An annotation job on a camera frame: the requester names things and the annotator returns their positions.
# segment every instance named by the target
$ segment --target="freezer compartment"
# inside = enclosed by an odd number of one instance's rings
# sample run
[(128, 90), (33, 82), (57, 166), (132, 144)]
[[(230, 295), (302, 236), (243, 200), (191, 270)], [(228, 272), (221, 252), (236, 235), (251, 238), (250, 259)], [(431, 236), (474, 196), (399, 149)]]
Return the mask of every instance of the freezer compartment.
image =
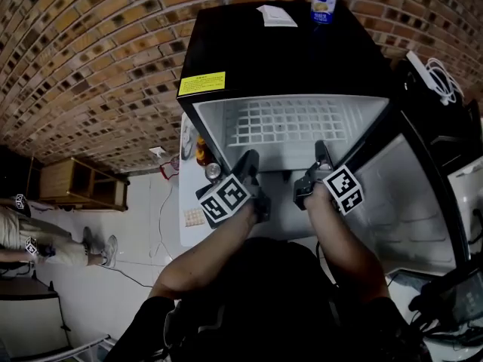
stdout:
[(324, 140), (337, 163), (371, 126), (386, 98), (294, 95), (210, 101), (194, 105), (230, 169), (249, 149), (260, 171), (305, 170), (314, 142)]

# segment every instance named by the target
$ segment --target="fridge door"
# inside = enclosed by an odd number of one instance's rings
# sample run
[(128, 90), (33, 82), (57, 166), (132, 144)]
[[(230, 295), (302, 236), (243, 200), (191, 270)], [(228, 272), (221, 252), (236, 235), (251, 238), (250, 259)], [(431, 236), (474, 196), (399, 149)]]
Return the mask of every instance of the fridge door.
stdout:
[(388, 115), (346, 164), (365, 194), (347, 223), (366, 231), (387, 271), (444, 274), (469, 258), (448, 178), (403, 112)]

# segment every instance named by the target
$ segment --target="hand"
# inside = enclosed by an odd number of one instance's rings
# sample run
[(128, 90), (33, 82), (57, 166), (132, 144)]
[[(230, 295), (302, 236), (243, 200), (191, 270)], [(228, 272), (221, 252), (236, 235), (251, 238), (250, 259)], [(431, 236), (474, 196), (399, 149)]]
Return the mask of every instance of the hand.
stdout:
[(35, 264), (44, 264), (47, 261), (48, 257), (42, 256), (40, 254), (37, 255), (31, 255), (31, 262), (34, 262)]
[(306, 209), (312, 209), (320, 204), (330, 203), (332, 194), (323, 183), (315, 183), (312, 194), (303, 200)]
[(236, 213), (247, 222), (248, 226), (251, 228), (257, 222), (257, 216), (255, 215), (254, 202), (248, 200), (243, 207)]

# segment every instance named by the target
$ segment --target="brick wall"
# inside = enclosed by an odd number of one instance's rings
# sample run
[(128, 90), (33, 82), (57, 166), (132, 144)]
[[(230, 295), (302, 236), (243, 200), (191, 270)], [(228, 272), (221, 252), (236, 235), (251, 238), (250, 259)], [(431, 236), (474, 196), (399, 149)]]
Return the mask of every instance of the brick wall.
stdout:
[[(151, 164), (152, 146), (175, 153), (197, 12), (252, 1), (273, 0), (0, 0), (0, 143), (113, 170)], [(388, 58), (438, 57), (481, 96), (483, 0), (345, 1)]]

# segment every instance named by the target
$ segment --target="electrical outlet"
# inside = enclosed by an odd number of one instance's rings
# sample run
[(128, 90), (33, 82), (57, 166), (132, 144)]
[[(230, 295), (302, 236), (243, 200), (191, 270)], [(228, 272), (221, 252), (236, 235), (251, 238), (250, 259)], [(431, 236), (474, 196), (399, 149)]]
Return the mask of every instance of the electrical outlet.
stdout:
[(156, 156), (158, 156), (160, 158), (161, 158), (162, 154), (166, 153), (166, 150), (164, 150), (161, 146), (156, 146), (155, 148), (151, 148), (151, 149), (149, 149), (149, 151), (152, 154), (156, 154)]

